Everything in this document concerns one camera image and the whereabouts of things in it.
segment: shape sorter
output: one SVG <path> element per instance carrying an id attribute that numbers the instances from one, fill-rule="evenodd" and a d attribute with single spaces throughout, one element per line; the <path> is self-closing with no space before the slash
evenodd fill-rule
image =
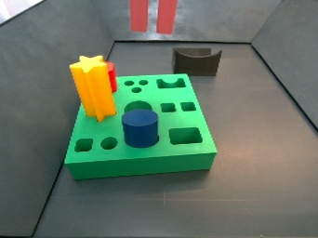
<path id="1" fill-rule="evenodd" d="M 73 178 L 209 169 L 216 147 L 187 75 L 122 76 L 116 83 L 116 115 L 98 123 L 78 107 L 64 161 Z M 121 115 L 133 109 L 158 115 L 157 143 L 142 149 L 124 142 Z"/>

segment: rectangular hole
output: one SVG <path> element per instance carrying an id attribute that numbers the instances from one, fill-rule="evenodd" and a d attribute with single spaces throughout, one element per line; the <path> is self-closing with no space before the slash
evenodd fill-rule
<path id="1" fill-rule="evenodd" d="M 168 131 L 172 145 L 201 143 L 203 137 L 197 127 L 173 128 Z"/>
<path id="2" fill-rule="evenodd" d="M 175 104 L 173 103 L 161 103 L 161 112 L 175 112 Z"/>
<path id="3" fill-rule="evenodd" d="M 192 102 L 181 102 L 181 109 L 184 112 L 196 111 L 195 104 Z"/>

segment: star-shaped block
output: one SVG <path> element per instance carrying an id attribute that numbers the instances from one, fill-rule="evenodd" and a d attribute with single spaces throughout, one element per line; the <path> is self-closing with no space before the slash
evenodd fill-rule
<path id="1" fill-rule="evenodd" d="M 106 64 L 102 56 L 80 56 L 78 62 L 69 65 L 78 97 L 86 116 L 101 122 L 106 115 L 114 115 L 114 101 Z"/>

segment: gray floor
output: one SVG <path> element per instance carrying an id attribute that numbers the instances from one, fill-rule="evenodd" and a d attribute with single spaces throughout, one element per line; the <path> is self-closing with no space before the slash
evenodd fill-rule
<path id="1" fill-rule="evenodd" d="M 223 50 L 217 76 L 191 77 L 212 169 L 74 181 L 62 168 L 36 236 L 318 236 L 316 132 L 251 46 L 116 43 L 117 74 L 171 73 L 184 46 Z"/>

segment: square hole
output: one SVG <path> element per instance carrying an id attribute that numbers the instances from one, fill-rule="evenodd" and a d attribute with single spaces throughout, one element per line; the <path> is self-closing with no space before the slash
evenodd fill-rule
<path id="1" fill-rule="evenodd" d="M 78 139 L 76 141 L 74 151 L 76 152 L 89 152 L 92 150 L 93 140 L 92 139 Z"/>
<path id="2" fill-rule="evenodd" d="M 196 111 L 196 108 L 192 102 L 181 102 L 181 109 L 184 112 Z"/>
<path id="3" fill-rule="evenodd" d="M 168 131 L 172 145 L 201 143 L 203 137 L 197 127 L 173 128 Z"/>
<path id="4" fill-rule="evenodd" d="M 161 112 L 175 112 L 173 103 L 161 103 Z"/>

